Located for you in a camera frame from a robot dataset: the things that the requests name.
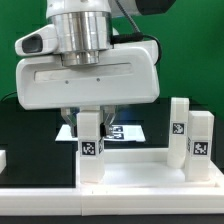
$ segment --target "black cable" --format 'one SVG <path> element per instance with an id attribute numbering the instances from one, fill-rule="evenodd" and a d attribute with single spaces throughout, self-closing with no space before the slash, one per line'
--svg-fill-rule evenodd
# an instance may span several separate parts
<path id="1" fill-rule="evenodd" d="M 9 96 L 14 95 L 14 94 L 17 94 L 17 92 L 15 91 L 15 92 L 12 92 L 12 93 L 9 93 L 9 94 L 5 95 L 5 96 L 1 99 L 1 102 L 3 102 L 6 98 L 8 98 Z"/>
<path id="2" fill-rule="evenodd" d="M 134 33 L 133 34 L 123 34 L 123 35 L 113 36 L 112 37 L 112 44 L 127 43 L 127 42 L 130 42 L 130 41 L 142 41 L 144 38 L 149 38 L 151 40 L 155 40 L 157 45 L 158 45 L 158 59 L 157 59 L 157 62 L 155 63 L 155 65 L 157 65 L 160 62 L 160 60 L 162 58 L 162 53 L 163 53 L 160 41 L 156 37 L 154 37 L 154 36 L 143 34 L 140 31 L 140 29 L 138 28 L 138 26 L 135 23 L 135 21 L 131 18 L 129 13 L 122 6 L 120 1 L 119 0 L 115 0 L 115 2 L 117 3 L 117 6 L 121 10 L 121 12 L 124 14 L 124 16 L 128 19 L 128 21 L 132 25 Z"/>
<path id="3" fill-rule="evenodd" d="M 140 33 L 140 29 L 138 28 L 135 21 L 131 18 L 129 13 L 126 11 L 126 9 L 122 6 L 119 0 L 115 0 L 117 3 L 118 8 L 121 10 L 121 12 L 124 14 L 124 16 L 128 19 L 129 23 L 133 27 L 134 33 Z"/>

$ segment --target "green wall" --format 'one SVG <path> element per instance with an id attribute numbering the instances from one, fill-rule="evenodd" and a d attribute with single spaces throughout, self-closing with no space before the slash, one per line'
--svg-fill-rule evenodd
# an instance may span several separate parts
<path id="1" fill-rule="evenodd" d="M 16 89 L 14 42 L 46 24 L 46 1 L 1 0 L 1 8 L 0 97 Z M 224 1 L 177 0 L 166 14 L 135 21 L 162 43 L 161 97 L 190 97 L 224 118 Z M 114 26 L 131 32 L 125 19 L 115 19 Z"/>

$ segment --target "metal cylinder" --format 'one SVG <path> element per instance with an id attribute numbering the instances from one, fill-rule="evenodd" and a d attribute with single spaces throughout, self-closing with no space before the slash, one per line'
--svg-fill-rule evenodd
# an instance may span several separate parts
<path id="1" fill-rule="evenodd" d="M 110 13 L 67 13 L 52 16 L 50 21 L 57 30 L 64 66 L 98 63 L 98 52 L 110 48 Z"/>

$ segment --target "white block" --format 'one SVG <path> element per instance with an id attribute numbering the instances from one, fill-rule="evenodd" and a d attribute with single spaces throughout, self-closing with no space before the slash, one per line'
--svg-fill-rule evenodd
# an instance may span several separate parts
<path id="1" fill-rule="evenodd" d="M 189 99 L 172 98 L 170 112 L 170 135 L 167 165 L 183 168 L 186 156 Z"/>
<path id="2" fill-rule="evenodd" d="M 100 124 L 103 122 L 102 111 L 82 111 L 77 114 L 78 138 L 88 140 L 101 139 Z"/>
<path id="3" fill-rule="evenodd" d="M 6 167 L 6 153 L 5 150 L 0 150 L 0 174 Z"/>
<path id="4" fill-rule="evenodd" d="M 100 106 L 82 106 L 79 107 L 80 111 L 100 111 Z"/>
<path id="5" fill-rule="evenodd" d="M 189 112 L 186 181 L 208 181 L 214 116 L 207 111 Z"/>
<path id="6" fill-rule="evenodd" d="M 80 151 L 80 157 L 84 158 L 96 158 L 100 157 L 104 152 L 104 140 L 97 141 L 79 140 L 78 147 Z"/>
<path id="7" fill-rule="evenodd" d="M 80 158 L 80 182 L 99 183 L 104 176 L 104 158 Z"/>

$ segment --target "white plastic base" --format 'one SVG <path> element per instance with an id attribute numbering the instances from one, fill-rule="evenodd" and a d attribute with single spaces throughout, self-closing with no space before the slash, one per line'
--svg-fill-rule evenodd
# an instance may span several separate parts
<path id="1" fill-rule="evenodd" d="M 166 165 L 168 149 L 106 150 L 100 184 L 76 189 L 0 190 L 0 215 L 125 215 L 224 213 L 224 176 L 211 163 L 210 180 L 185 182 Z"/>

